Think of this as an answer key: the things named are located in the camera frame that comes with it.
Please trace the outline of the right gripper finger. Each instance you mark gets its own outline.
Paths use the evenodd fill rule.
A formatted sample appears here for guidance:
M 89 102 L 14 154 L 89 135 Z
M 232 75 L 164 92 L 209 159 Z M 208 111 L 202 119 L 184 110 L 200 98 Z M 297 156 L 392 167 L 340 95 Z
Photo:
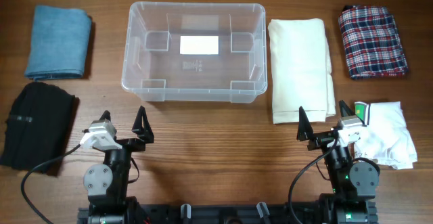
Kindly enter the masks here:
M 299 107 L 299 119 L 298 119 L 298 131 L 297 131 L 297 140 L 298 141 L 306 141 L 313 138 L 314 131 L 309 122 L 308 116 L 304 108 Z
M 353 116 L 354 115 L 353 110 L 344 102 L 344 100 L 340 100 L 338 102 L 338 104 L 339 104 L 341 117 L 347 117 L 347 116 Z

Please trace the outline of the white printed t-shirt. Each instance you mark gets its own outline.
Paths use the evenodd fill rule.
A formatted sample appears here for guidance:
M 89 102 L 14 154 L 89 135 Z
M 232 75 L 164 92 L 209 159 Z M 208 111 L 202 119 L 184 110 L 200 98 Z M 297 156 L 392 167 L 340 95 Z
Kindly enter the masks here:
M 355 114 L 365 123 L 360 140 L 354 143 L 356 157 L 396 170 L 413 168 L 417 152 L 400 102 L 355 102 Z

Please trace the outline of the cream cloth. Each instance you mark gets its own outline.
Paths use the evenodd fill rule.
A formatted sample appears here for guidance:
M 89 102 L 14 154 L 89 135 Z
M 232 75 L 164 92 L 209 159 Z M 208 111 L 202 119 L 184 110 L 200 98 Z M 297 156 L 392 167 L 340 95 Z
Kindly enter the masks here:
M 273 123 L 311 122 L 336 114 L 332 63 L 323 20 L 272 20 L 268 25 Z

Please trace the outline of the black cloth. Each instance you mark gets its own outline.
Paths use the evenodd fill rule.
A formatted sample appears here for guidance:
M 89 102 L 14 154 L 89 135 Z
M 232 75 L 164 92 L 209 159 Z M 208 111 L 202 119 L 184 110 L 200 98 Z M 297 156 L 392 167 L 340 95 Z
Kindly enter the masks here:
M 27 84 L 6 120 L 1 164 L 30 170 L 62 154 L 76 98 L 41 82 Z

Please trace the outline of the red plaid cloth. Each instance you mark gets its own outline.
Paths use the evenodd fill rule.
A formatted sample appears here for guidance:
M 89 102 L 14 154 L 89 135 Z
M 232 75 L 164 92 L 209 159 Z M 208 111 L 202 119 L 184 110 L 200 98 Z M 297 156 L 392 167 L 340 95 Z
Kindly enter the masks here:
M 400 77 L 409 72 L 396 21 L 386 7 L 347 5 L 338 24 L 352 80 Z

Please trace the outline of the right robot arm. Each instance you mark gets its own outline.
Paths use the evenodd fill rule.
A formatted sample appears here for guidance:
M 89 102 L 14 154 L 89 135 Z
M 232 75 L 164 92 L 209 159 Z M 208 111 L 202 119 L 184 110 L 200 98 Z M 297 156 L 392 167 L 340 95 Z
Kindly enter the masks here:
M 321 150 L 322 155 L 306 165 L 291 183 L 288 210 L 295 223 L 377 223 L 375 198 L 380 168 L 367 158 L 355 158 L 348 145 L 361 138 L 366 128 L 344 101 L 339 101 L 341 118 L 329 131 L 316 133 L 304 108 L 299 108 L 298 141 L 308 141 L 307 149 Z M 299 178 L 323 160 L 332 186 L 331 194 L 321 194 L 315 202 L 293 203 L 292 194 Z

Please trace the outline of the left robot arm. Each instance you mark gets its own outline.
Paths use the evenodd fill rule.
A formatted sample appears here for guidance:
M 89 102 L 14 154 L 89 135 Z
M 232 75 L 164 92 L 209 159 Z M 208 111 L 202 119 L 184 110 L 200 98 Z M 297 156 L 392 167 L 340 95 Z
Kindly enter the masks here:
M 78 210 L 78 223 L 152 222 L 137 199 L 127 196 L 128 184 L 136 182 L 136 179 L 129 178 L 131 167 L 137 165 L 132 153 L 143 152 L 148 143 L 154 142 L 154 134 L 143 106 L 137 112 L 131 131 L 137 136 L 118 139 L 107 110 L 84 130 L 80 146 L 103 152 L 104 161 L 90 166 L 84 174 L 83 185 L 87 190 L 89 207 Z

